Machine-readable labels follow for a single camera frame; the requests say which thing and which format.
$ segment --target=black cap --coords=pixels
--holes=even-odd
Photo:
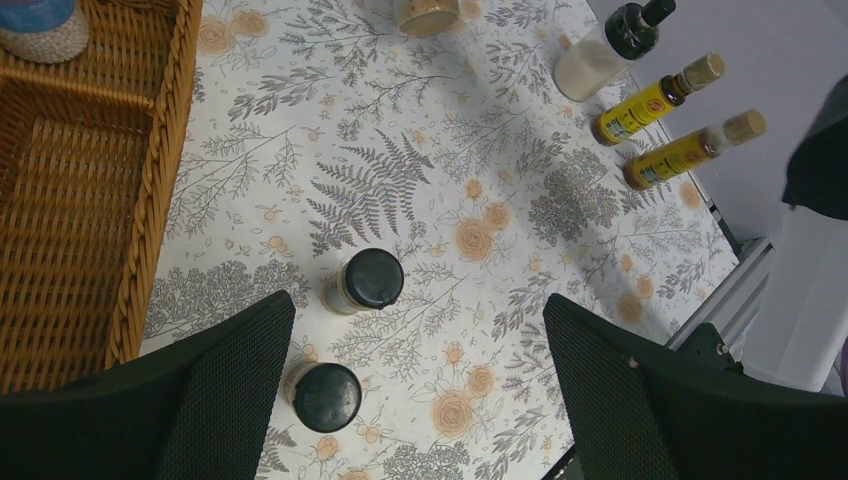
[[[656,25],[675,7],[674,0],[651,0],[644,8],[628,3],[613,12],[604,23],[607,41],[622,58],[641,58],[657,44],[660,33]]]
[[[381,310],[394,304],[403,290],[403,268],[391,253],[379,248],[363,250],[350,259],[345,287],[356,303]]]
[[[346,427],[359,412],[362,387],[350,369],[337,363],[313,368],[295,385],[294,411],[310,430],[333,433]]]
[[[642,9],[642,20],[655,27],[665,20],[665,17],[671,15],[675,8],[677,4],[674,0],[651,0]]]

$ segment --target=table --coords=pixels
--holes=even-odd
[[[551,65],[596,23],[580,0],[463,0],[463,22],[396,36],[385,0],[210,0],[195,102],[143,352],[277,289],[298,309],[286,371],[336,361],[365,399],[305,429],[277,398],[257,478],[541,478],[572,443],[541,308],[560,292],[664,342],[735,257],[688,177],[647,193]],[[657,72],[657,75],[669,72]],[[323,283],[381,247],[400,301],[337,317]]]

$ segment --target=jar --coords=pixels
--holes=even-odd
[[[459,20],[458,0],[394,0],[398,31],[410,37],[435,35]]]
[[[382,310],[397,302],[403,290],[403,267],[379,248],[362,250],[324,285],[323,301],[336,315]]]
[[[0,45],[24,60],[64,62],[82,53],[88,39],[75,0],[0,0]]]
[[[318,433],[337,432],[359,413],[362,386],[337,363],[295,365],[283,380],[283,397],[304,426]]]

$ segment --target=bottle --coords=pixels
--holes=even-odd
[[[336,315],[355,315],[393,305],[403,291],[403,268],[391,253],[362,250],[324,286],[324,306]]]
[[[343,365],[306,362],[286,375],[283,397],[304,426],[318,433],[333,433],[356,417],[362,386],[356,374]]]
[[[660,81],[633,95],[598,116],[590,128],[595,140],[610,147],[683,105],[692,92],[705,88],[724,75],[724,61],[717,53],[708,53],[677,75]]]
[[[676,8],[674,0],[628,3],[566,50],[554,67],[554,83],[575,102],[585,101],[654,48],[657,25]]]
[[[763,115],[748,110],[629,160],[623,167],[624,181],[634,190],[647,190],[759,137],[767,129]]]

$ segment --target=bottle label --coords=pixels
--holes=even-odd
[[[17,33],[46,32],[67,22],[75,8],[74,0],[4,0],[0,28]]]
[[[648,188],[689,171],[712,157],[704,149],[699,130],[633,160],[633,178]]]
[[[656,122],[674,105],[668,101],[657,82],[601,114],[603,135],[611,142],[621,142]]]

